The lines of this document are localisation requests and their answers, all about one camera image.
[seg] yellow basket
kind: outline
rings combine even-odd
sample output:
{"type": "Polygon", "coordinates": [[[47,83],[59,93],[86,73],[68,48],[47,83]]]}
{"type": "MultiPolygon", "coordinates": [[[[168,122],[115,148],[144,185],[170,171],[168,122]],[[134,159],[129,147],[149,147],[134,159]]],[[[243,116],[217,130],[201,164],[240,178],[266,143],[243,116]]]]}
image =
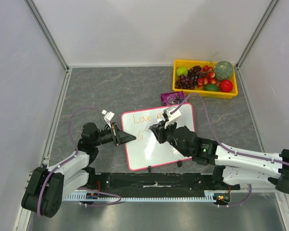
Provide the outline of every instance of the yellow basket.
{"type": "Polygon", "coordinates": [[[194,90],[185,90],[185,89],[177,89],[175,88],[175,81],[178,79],[177,76],[177,68],[184,66],[187,69],[192,68],[193,66],[201,66],[208,65],[214,68],[212,63],[206,62],[206,61],[192,61],[192,60],[175,60],[173,64],[173,79],[172,79],[172,90],[173,91],[183,91],[186,95],[190,93],[199,93],[201,96],[204,97],[213,97],[213,98],[223,98],[223,99],[232,99],[232,97],[237,96],[237,84],[236,84],[236,74],[233,72],[233,75],[229,78],[229,80],[233,83],[233,88],[231,92],[219,92],[219,91],[208,91],[208,90],[200,90],[197,86],[194,90]]]}

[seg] green fruit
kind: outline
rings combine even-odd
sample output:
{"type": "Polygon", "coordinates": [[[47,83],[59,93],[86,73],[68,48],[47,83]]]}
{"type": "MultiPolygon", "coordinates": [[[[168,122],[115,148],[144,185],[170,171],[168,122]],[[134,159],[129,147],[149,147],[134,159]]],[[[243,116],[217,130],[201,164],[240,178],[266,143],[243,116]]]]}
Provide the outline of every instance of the green fruit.
{"type": "Polygon", "coordinates": [[[215,84],[207,84],[207,85],[204,85],[203,90],[219,91],[219,88],[215,84]]]}
{"type": "Polygon", "coordinates": [[[215,66],[215,78],[217,81],[229,79],[233,75],[233,66],[228,61],[220,61],[215,66]]]}
{"type": "Polygon", "coordinates": [[[181,66],[177,69],[177,75],[178,76],[180,76],[180,75],[187,76],[187,74],[188,74],[188,69],[186,67],[181,66]]]}

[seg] black clip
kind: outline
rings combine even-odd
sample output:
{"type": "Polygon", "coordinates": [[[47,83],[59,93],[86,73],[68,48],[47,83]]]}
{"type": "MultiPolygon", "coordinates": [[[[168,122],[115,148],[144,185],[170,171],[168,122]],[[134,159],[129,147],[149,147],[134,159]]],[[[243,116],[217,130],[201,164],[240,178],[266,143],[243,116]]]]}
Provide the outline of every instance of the black clip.
{"type": "Polygon", "coordinates": [[[177,166],[178,166],[178,167],[182,167],[182,161],[178,161],[178,162],[177,162],[177,166]]]}

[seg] purple package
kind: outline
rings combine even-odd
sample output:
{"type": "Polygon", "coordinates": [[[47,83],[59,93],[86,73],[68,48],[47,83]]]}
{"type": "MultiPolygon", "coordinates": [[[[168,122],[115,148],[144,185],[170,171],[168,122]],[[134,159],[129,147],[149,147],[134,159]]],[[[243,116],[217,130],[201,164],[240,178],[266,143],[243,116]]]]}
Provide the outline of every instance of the purple package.
{"type": "Polygon", "coordinates": [[[160,99],[165,106],[174,105],[181,103],[185,99],[185,95],[183,91],[163,93],[160,95],[160,99]]]}

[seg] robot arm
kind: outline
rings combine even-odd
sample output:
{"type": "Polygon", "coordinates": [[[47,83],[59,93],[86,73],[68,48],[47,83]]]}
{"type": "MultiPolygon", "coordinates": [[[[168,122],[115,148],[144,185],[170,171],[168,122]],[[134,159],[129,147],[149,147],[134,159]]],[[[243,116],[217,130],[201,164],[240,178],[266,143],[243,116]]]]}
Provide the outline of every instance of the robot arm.
{"type": "Polygon", "coordinates": [[[289,163],[289,150],[283,150],[282,154],[260,153],[223,144],[235,153],[245,153],[256,158],[232,154],[216,141],[198,137],[186,126],[177,128],[176,120],[181,113],[177,110],[171,114],[174,109],[175,107],[165,109],[163,113],[165,120],[150,127],[159,143],[168,142],[183,156],[192,157],[197,164],[225,166],[223,181],[229,185],[264,181],[275,185],[281,192],[289,193],[289,167],[274,162],[279,160],[289,163]]]}
{"type": "Polygon", "coordinates": [[[111,118],[109,119],[107,115],[105,115],[107,126],[104,130],[99,130],[94,123],[87,123],[83,126],[81,139],[78,141],[78,154],[76,155],[76,152],[73,152],[71,155],[75,158],[62,165],[64,161],[71,158],[69,156],[54,166],[38,167],[33,171],[21,202],[23,208],[37,212],[42,185],[49,173],[55,167],[58,167],[47,181],[40,206],[40,212],[43,216],[53,217],[66,196],[80,186],[87,184],[89,170],[86,167],[96,159],[97,146],[109,142],[119,146],[136,139],[135,136],[121,131],[116,123],[110,124],[109,120],[111,118]]]}

